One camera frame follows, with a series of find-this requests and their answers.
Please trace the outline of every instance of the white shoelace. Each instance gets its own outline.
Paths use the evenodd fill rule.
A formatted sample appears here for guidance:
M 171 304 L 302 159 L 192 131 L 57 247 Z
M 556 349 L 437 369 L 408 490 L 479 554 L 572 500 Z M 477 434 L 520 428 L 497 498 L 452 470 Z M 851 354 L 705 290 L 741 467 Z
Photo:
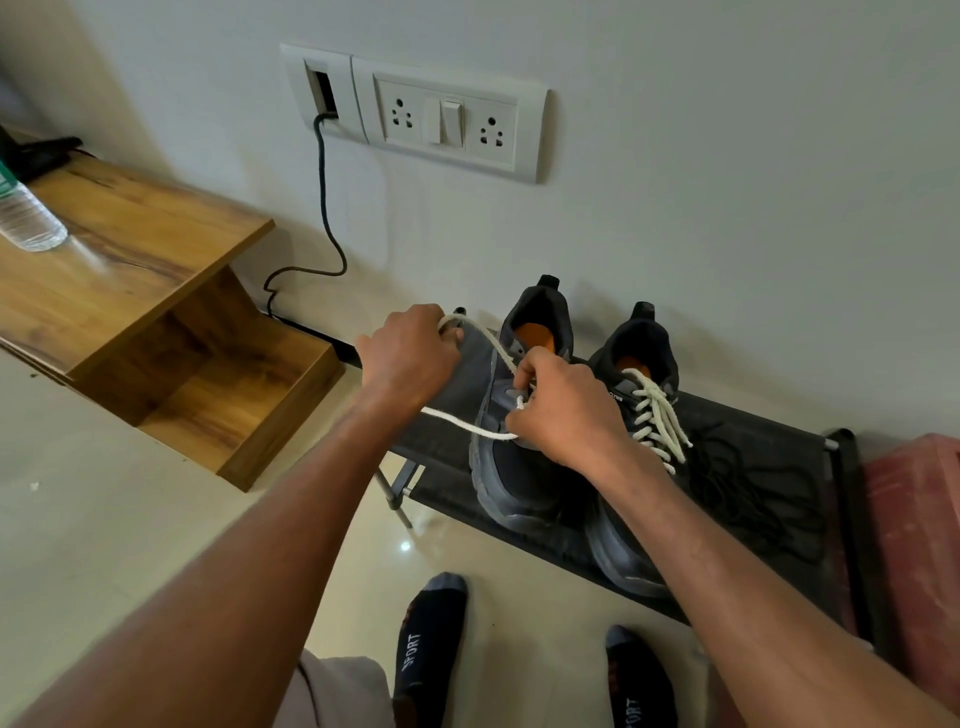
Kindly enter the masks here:
M 462 321 L 465 324 L 470 324 L 472 327 L 476 328 L 480 333 L 486 336 L 487 341 L 493 345 L 493 349 L 497 352 L 497 354 L 499 354 L 500 358 L 503 359 L 511 374 L 516 374 L 516 364 L 514 364 L 514 359 L 507 353 L 507 350 L 503 348 L 500 342 L 497 341 L 497 338 L 487 330 L 487 327 L 480 326 L 472 319 L 464 316 L 462 313 L 450 313 L 440 320 L 440 322 L 437 324 L 437 329 L 443 331 L 444 327 L 451 321 Z M 523 397 L 516 398 L 516 408 L 523 409 Z M 441 412 L 439 409 L 434 409 L 433 407 L 424 407 L 420 412 L 425 415 L 430 415 L 431 417 L 439 417 L 441 420 L 446 420 L 453 425 L 457 425 L 458 427 L 465 429 L 467 432 L 472 432 L 475 435 L 480 435 L 481 437 L 486 437 L 491 440 L 516 439 L 516 435 L 514 435 L 512 432 L 492 432 L 491 430 L 478 427 L 472 423 L 464 422 L 459 417 L 454 417 L 448 412 Z
M 692 448 L 693 444 L 680 427 L 680 420 L 677 419 L 677 413 L 673 411 L 673 405 L 657 383 L 650 377 L 644 376 L 639 370 L 625 369 L 623 374 L 636 380 L 640 385 L 640 389 L 633 391 L 634 397 L 645 398 L 634 408 L 637 413 L 634 425 L 648 424 L 637 430 L 633 438 L 659 455 L 666 471 L 671 475 L 675 474 L 677 469 L 670 464 L 671 457 L 677 458 L 678 463 L 685 463 L 683 445 Z

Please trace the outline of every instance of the wooden table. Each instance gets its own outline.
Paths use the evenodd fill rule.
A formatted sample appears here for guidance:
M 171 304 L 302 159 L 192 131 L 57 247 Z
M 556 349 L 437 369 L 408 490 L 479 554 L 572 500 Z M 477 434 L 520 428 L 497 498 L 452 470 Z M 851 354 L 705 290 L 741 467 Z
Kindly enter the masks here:
M 0 238 L 0 346 L 248 490 L 343 371 L 227 267 L 274 221 L 89 157 L 31 188 L 71 237 Z

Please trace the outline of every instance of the forearm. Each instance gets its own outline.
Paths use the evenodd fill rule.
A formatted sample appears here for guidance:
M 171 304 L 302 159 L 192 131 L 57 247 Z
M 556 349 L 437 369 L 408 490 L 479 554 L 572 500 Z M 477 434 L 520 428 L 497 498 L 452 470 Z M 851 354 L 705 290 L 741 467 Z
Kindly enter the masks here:
M 270 725 L 350 519 L 406 419 L 361 394 L 240 520 L 21 725 Z
M 592 476 L 752 725 L 956 725 L 632 450 Z

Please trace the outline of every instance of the shoe heel tab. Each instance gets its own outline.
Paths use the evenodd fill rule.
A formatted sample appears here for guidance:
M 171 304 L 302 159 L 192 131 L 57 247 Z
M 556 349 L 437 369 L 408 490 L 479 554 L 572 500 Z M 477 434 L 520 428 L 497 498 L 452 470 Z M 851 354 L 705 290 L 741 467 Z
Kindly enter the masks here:
M 634 312 L 630 314 L 631 319 L 647 319 L 648 321 L 656 321 L 656 309 L 652 303 L 646 301 L 638 301 L 634 306 Z
M 560 279 L 555 276 L 540 276 L 540 280 L 537 281 L 537 285 L 553 288 L 553 290 L 556 291 L 560 289 Z

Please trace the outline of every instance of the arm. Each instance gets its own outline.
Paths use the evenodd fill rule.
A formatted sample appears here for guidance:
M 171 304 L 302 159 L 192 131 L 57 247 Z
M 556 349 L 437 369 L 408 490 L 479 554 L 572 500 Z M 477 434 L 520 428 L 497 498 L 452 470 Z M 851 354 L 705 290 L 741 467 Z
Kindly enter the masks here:
M 16 725 L 271 725 L 373 472 L 459 359 L 442 316 L 414 306 L 360 337 L 343 419 Z
M 626 433 L 589 368 L 531 350 L 512 432 L 582 473 L 630 526 L 751 725 L 957 726 L 701 511 Z

